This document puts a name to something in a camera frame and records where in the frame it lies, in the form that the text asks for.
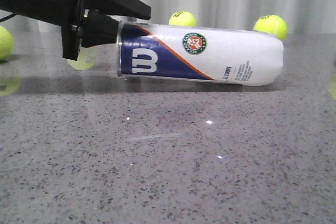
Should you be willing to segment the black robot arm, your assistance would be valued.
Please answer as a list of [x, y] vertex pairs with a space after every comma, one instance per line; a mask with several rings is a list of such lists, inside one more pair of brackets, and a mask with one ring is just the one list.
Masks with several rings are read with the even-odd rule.
[[1, 9], [61, 28], [62, 56], [77, 60], [81, 47], [114, 44], [119, 22], [113, 15], [149, 20], [140, 0], [1, 0]]

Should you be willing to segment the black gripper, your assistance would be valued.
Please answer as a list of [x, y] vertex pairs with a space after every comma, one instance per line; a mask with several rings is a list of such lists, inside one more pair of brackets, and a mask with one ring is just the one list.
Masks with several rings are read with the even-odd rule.
[[[117, 42], [119, 21], [107, 15], [151, 18], [151, 7], [140, 0], [62, 0], [62, 4], [62, 56], [70, 60], [78, 59], [80, 43], [90, 48]], [[86, 9], [90, 11], [84, 18]]]

